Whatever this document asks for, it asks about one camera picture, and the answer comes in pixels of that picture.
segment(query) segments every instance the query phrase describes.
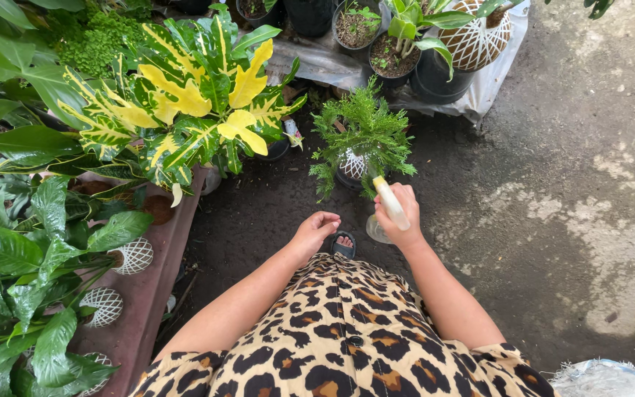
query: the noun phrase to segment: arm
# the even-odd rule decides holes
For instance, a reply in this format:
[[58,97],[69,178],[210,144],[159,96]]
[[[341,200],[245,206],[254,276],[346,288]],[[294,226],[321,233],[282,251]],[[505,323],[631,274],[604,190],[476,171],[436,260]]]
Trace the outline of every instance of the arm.
[[154,361],[172,352],[229,350],[271,308],[295,271],[308,263],[340,222],[334,213],[312,214],[286,247],[200,310]]
[[457,339],[469,349],[506,342],[479,302],[448,272],[420,231],[420,210],[410,185],[391,189],[408,216],[410,228],[399,230],[376,202],[376,218],[386,235],[403,252],[426,302],[430,318],[443,339]]

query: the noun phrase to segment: concrete floor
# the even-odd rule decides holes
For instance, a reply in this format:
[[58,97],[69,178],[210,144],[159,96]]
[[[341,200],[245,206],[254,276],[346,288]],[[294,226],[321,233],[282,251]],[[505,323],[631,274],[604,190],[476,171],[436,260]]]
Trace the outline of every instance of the concrete floor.
[[[521,50],[481,131],[415,117],[411,183],[426,238],[542,371],[594,357],[635,362],[635,1],[599,21],[581,0],[534,0]],[[373,207],[345,188],[314,204],[309,154],[245,162],[200,202],[186,266],[202,272],[175,330],[292,236],[314,211],[342,214],[359,257],[412,279],[364,232]],[[178,286],[182,293],[186,278]]]

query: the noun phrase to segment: leopard print dress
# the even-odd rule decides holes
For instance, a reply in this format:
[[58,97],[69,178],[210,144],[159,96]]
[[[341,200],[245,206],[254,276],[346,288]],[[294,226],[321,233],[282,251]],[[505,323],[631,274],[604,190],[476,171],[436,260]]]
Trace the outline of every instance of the leopard print dress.
[[171,353],[132,397],[559,397],[508,343],[440,340],[398,275],[316,254],[229,351]]

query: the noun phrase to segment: spray bottle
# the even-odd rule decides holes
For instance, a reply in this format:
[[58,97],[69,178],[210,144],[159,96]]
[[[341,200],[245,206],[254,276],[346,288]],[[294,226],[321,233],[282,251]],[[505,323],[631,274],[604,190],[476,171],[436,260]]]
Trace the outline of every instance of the spray bottle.
[[[373,168],[368,167],[368,172],[369,175],[372,176]],[[374,184],[374,189],[376,189],[376,192],[379,194],[380,203],[384,206],[386,215],[389,216],[389,219],[393,221],[393,223],[395,223],[400,230],[408,230],[408,228],[410,228],[410,222],[406,217],[406,213],[403,212],[401,203],[399,203],[399,200],[391,191],[391,187],[384,180],[384,177],[379,175],[374,176],[372,182]],[[369,237],[375,239],[378,242],[393,244],[391,239],[386,236],[384,228],[382,228],[381,225],[379,225],[379,222],[376,220],[376,215],[371,215],[366,221],[366,233],[369,235]]]

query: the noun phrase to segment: black button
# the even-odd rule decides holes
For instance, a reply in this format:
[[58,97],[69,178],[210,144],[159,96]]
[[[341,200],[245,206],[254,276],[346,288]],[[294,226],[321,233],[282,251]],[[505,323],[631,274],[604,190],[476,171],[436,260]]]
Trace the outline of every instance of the black button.
[[349,343],[356,347],[361,347],[364,344],[364,339],[362,339],[360,336],[350,336]]

